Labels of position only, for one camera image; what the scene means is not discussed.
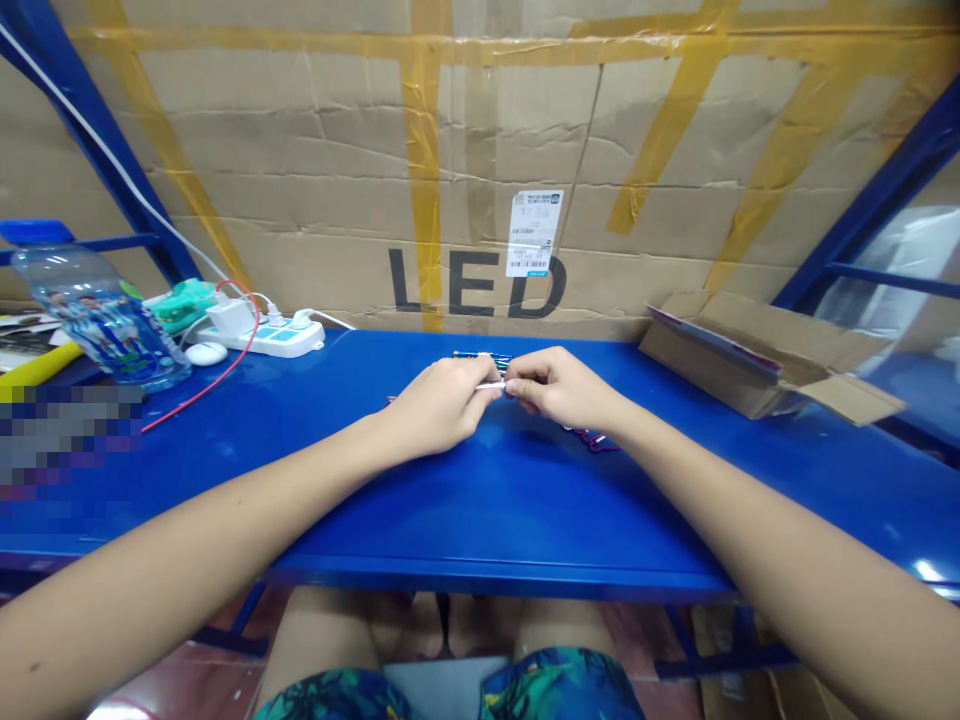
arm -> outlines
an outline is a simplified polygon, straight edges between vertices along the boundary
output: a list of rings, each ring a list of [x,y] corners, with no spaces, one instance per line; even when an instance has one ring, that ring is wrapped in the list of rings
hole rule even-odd
[[[809,510],[624,398],[561,348],[516,359],[528,412],[636,460],[777,633],[854,710],[960,717],[960,612]]]
[[[156,662],[304,531],[393,465],[473,434],[499,390],[489,357],[442,360],[388,408],[219,485],[0,610],[0,716],[59,718]]]

white power strip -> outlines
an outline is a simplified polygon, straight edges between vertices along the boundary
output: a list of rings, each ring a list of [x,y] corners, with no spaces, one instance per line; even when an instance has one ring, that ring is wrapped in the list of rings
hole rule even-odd
[[[270,325],[267,320],[263,320],[257,328],[250,352],[273,355],[273,357],[300,357],[311,350],[322,348],[325,338],[323,325],[318,322],[311,322],[302,330],[294,330],[290,327],[289,320],[284,320],[284,324],[280,327]],[[216,327],[209,326],[192,332],[189,340],[197,343],[216,342],[233,350],[243,350],[250,341],[250,332],[241,333],[237,337],[226,337]]]

bottle cap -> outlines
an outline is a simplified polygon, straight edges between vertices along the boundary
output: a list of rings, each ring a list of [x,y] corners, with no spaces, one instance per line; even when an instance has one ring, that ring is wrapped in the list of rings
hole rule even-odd
[[[76,240],[59,220],[5,220],[0,235],[11,245],[51,245]]]

blue table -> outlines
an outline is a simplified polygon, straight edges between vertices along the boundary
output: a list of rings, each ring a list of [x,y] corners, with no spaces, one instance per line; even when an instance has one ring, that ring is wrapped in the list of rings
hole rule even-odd
[[[960,385],[952,362],[933,355],[894,353],[866,378],[907,403],[885,422],[905,440],[936,450],[947,464],[960,465]]]
[[[331,332],[295,360],[250,355],[140,453],[76,470],[0,513],[0,568],[55,569],[164,510],[381,409],[453,350],[519,355],[522,338]],[[826,411],[752,422],[630,344],[566,342],[614,387],[899,566],[960,588],[960,476]],[[145,421],[220,368],[151,398]],[[307,532],[268,580],[367,588],[693,603],[732,595],[716,560],[624,453],[495,403],[443,456],[384,474]]]

person's left hand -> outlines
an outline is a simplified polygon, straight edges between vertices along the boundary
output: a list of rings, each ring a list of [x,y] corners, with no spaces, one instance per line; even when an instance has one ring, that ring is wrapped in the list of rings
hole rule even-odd
[[[399,443],[407,460],[449,450],[473,435],[484,410],[501,395],[477,385],[499,379],[489,355],[435,362],[380,411],[386,439]]]

